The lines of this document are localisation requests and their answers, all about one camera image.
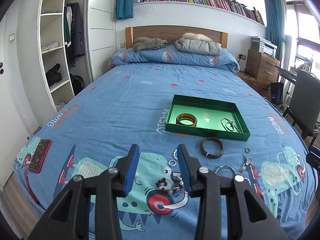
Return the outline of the right teal curtain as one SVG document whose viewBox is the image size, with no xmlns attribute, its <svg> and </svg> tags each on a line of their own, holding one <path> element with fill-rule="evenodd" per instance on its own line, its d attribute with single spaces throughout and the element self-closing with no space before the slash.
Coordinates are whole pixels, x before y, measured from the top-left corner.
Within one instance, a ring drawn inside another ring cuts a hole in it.
<svg viewBox="0 0 320 240">
<path fill-rule="evenodd" d="M 280 60 L 285 45 L 285 21 L 286 1 L 285 0 L 264 0 L 266 8 L 266 39 L 277 46 L 276 59 Z"/>
</svg>

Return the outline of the wooden headboard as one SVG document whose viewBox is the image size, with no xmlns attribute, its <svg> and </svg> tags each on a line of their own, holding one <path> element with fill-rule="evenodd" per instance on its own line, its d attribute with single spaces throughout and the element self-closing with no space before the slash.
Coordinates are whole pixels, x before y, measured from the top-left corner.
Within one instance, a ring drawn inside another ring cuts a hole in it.
<svg viewBox="0 0 320 240">
<path fill-rule="evenodd" d="M 203 34 L 219 42 L 222 48 L 227 48 L 228 34 L 221 31 L 181 25 L 145 25 L 125 28 L 126 49 L 132 48 L 134 39 L 138 37 L 160 38 L 172 44 L 185 33 Z"/>
</svg>

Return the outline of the grey office chair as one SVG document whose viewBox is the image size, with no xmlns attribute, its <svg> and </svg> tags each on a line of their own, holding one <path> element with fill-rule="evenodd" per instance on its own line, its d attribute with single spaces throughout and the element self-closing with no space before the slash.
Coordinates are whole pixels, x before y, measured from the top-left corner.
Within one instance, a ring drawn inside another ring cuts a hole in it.
<svg viewBox="0 0 320 240">
<path fill-rule="evenodd" d="M 302 139 L 312 137 L 312 146 L 319 134 L 316 125 L 319 116 L 319 79 L 311 72 L 301 70 L 297 73 L 295 88 L 289 106 L 283 116 L 289 115 L 292 126 L 298 125 Z"/>
</svg>

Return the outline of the white fluffy pillow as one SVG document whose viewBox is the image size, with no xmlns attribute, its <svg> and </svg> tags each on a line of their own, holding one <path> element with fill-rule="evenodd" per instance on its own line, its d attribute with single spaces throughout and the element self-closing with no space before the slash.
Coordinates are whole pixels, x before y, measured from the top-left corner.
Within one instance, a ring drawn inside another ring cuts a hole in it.
<svg viewBox="0 0 320 240">
<path fill-rule="evenodd" d="M 212 39 L 207 37 L 206 35 L 195 33 L 185 33 L 182 35 L 182 38 L 188 40 L 212 41 Z"/>
</svg>

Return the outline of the white open wardrobe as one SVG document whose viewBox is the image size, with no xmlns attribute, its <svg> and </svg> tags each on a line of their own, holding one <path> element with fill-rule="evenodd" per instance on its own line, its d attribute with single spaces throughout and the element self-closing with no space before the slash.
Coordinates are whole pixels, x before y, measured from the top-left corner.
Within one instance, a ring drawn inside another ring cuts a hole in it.
<svg viewBox="0 0 320 240">
<path fill-rule="evenodd" d="M 17 58 L 34 117 L 44 126 L 85 86 L 107 71 L 115 51 L 114 0 L 21 0 Z"/>
</svg>

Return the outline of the wooden drawer cabinet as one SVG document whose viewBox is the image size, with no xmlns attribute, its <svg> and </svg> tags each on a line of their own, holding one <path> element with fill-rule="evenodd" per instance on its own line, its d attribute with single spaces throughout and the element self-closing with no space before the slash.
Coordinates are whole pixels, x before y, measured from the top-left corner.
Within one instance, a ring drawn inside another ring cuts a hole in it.
<svg viewBox="0 0 320 240">
<path fill-rule="evenodd" d="M 265 82 L 277 82 L 280 61 L 265 53 L 249 49 L 247 52 L 245 73 Z"/>
</svg>

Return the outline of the amber wide bangle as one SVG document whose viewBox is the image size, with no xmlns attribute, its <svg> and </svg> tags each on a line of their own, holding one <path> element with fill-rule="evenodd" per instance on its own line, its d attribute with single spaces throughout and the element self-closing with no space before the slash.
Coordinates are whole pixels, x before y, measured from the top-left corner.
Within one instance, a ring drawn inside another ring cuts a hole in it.
<svg viewBox="0 0 320 240">
<path fill-rule="evenodd" d="M 176 117 L 176 124 L 189 127 L 196 127 L 197 118 L 189 113 L 181 113 Z"/>
</svg>

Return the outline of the dark brown bangle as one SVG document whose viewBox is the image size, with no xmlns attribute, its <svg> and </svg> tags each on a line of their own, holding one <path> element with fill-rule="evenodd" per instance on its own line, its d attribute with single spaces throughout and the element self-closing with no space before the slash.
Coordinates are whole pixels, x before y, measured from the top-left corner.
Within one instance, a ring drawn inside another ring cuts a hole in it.
<svg viewBox="0 0 320 240">
<path fill-rule="evenodd" d="M 225 151 L 225 146 L 220 139 L 206 138 L 200 143 L 201 153 L 209 159 L 221 157 Z"/>
</svg>

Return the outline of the hanging dark clothes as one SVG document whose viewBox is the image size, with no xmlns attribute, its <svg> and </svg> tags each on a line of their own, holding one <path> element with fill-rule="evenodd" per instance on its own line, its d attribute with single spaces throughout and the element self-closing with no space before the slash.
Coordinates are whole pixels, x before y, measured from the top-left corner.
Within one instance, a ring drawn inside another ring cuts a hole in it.
<svg viewBox="0 0 320 240">
<path fill-rule="evenodd" d="M 79 3 L 66 3 L 63 11 L 63 31 L 68 68 L 76 66 L 76 58 L 85 55 L 84 21 Z"/>
</svg>

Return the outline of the grey puffer jacket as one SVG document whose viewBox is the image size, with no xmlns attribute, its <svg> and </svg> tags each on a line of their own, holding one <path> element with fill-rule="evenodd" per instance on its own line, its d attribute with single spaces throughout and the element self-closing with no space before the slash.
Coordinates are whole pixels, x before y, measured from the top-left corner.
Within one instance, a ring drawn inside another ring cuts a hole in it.
<svg viewBox="0 0 320 240">
<path fill-rule="evenodd" d="M 209 40 L 180 38 L 175 46 L 179 51 L 207 56 L 220 56 L 222 51 L 220 43 Z"/>
</svg>

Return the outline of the black folded clothes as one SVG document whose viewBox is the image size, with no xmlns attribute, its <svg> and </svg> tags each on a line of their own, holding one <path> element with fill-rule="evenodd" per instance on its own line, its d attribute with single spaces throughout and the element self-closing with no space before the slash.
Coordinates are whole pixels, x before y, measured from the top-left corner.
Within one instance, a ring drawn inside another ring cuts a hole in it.
<svg viewBox="0 0 320 240">
<path fill-rule="evenodd" d="M 49 87 L 62 80 L 62 74 L 59 72 L 59 69 L 60 64 L 57 63 L 50 70 L 48 70 L 48 72 L 46 72 L 46 79 Z"/>
</svg>

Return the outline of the thin silver bangle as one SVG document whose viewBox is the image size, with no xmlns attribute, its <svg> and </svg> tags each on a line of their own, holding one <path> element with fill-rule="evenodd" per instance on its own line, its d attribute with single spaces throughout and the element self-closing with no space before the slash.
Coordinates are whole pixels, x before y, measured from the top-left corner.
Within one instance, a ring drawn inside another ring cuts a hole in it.
<svg viewBox="0 0 320 240">
<path fill-rule="evenodd" d="M 215 173 L 218 174 L 220 171 L 225 171 L 225 170 L 231 171 L 233 176 L 237 175 L 236 170 L 230 165 L 220 165 L 219 167 L 216 168 Z"/>
</svg>

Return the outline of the green jewelry tray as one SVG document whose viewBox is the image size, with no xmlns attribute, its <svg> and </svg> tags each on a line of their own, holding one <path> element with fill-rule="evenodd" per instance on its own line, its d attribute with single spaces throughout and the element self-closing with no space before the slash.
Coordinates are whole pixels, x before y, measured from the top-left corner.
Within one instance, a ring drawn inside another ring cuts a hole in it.
<svg viewBox="0 0 320 240">
<path fill-rule="evenodd" d="M 176 117 L 189 113 L 197 118 L 196 127 L 176 124 Z M 165 122 L 167 132 L 247 141 L 250 131 L 242 114 L 233 102 L 175 95 Z"/>
</svg>

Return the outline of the white printer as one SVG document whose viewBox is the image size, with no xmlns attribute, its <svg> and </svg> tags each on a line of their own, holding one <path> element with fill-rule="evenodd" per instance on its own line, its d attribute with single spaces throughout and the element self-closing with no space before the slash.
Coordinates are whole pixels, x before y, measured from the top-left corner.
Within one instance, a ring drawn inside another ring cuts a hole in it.
<svg viewBox="0 0 320 240">
<path fill-rule="evenodd" d="M 259 36 L 252 36 L 251 50 L 258 51 L 275 58 L 277 46 L 264 38 L 260 38 Z"/>
</svg>

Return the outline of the red smartphone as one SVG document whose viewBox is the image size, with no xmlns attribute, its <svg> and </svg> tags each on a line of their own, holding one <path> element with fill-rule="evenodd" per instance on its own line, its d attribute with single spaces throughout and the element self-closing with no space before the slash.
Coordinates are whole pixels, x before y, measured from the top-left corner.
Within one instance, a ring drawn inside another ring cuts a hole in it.
<svg viewBox="0 0 320 240">
<path fill-rule="evenodd" d="M 44 160 L 52 144 L 51 140 L 41 139 L 35 149 L 28 169 L 31 172 L 40 173 L 43 167 Z"/>
</svg>

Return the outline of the dark tote bag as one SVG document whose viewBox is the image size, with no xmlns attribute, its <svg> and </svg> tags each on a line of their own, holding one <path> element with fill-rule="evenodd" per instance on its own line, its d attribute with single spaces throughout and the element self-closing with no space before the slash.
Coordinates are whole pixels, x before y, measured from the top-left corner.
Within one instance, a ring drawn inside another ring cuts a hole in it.
<svg viewBox="0 0 320 240">
<path fill-rule="evenodd" d="M 273 82 L 270 84 L 271 103 L 274 105 L 281 105 L 283 103 L 284 83 Z"/>
</svg>

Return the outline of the glass desk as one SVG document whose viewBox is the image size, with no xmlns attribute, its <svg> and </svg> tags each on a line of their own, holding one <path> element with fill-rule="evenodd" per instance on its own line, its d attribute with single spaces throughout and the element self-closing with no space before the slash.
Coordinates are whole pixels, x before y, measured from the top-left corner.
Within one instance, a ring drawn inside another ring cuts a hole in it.
<svg viewBox="0 0 320 240">
<path fill-rule="evenodd" d="M 278 70 L 278 81 L 284 82 L 283 79 L 289 81 L 292 84 L 296 84 L 297 74 L 293 73 L 287 69 L 277 67 Z"/>
</svg>

